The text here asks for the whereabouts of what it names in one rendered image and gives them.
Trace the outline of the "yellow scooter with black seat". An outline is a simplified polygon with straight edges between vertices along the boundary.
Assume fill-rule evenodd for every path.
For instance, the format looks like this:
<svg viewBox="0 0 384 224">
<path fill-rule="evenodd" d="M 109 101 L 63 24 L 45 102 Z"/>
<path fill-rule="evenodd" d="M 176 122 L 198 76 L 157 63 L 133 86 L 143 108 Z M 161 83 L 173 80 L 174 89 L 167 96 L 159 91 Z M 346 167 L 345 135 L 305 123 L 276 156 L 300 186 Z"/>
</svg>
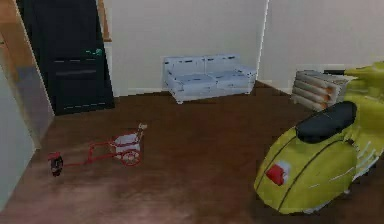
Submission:
<svg viewBox="0 0 384 224">
<path fill-rule="evenodd" d="M 282 213 L 313 213 L 384 157 L 384 61 L 344 71 L 343 99 L 285 131 L 259 166 L 254 191 Z"/>
</svg>

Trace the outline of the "pale blue sofa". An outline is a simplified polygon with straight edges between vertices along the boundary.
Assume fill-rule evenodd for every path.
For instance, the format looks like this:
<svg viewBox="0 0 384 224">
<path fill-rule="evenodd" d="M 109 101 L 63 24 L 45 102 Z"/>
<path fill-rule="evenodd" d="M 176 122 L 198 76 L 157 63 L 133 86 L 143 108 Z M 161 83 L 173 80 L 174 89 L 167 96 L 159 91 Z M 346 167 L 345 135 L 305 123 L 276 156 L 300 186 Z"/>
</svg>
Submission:
<svg viewBox="0 0 384 224">
<path fill-rule="evenodd" d="M 250 94 L 257 70 L 236 54 L 171 56 L 163 59 L 164 87 L 178 104 L 220 96 Z"/>
</svg>

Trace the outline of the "black cabinet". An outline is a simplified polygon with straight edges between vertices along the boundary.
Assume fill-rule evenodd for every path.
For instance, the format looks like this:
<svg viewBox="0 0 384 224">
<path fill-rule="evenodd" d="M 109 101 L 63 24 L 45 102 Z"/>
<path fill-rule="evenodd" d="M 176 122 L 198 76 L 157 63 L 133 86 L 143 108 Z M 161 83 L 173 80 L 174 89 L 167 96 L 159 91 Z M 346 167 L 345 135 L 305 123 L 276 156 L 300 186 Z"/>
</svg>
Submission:
<svg viewBox="0 0 384 224">
<path fill-rule="evenodd" d="M 56 115 L 114 107 L 96 0 L 16 0 Z"/>
</svg>

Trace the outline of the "red toy tricycle cart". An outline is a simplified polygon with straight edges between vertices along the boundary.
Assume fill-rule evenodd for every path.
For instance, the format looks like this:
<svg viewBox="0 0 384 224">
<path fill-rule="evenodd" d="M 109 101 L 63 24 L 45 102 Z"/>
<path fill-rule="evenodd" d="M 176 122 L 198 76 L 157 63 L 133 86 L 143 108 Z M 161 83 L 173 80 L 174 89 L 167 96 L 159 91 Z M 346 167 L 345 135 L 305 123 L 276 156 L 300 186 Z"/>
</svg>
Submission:
<svg viewBox="0 0 384 224">
<path fill-rule="evenodd" d="M 108 141 L 92 143 L 88 148 L 86 159 L 81 162 L 65 163 L 60 152 L 51 152 L 47 157 L 50 171 L 57 177 L 64 167 L 92 164 L 107 158 L 115 158 L 124 166 L 136 166 L 142 160 L 142 139 L 147 127 L 147 124 L 140 123 L 137 128 L 114 136 Z"/>
</svg>

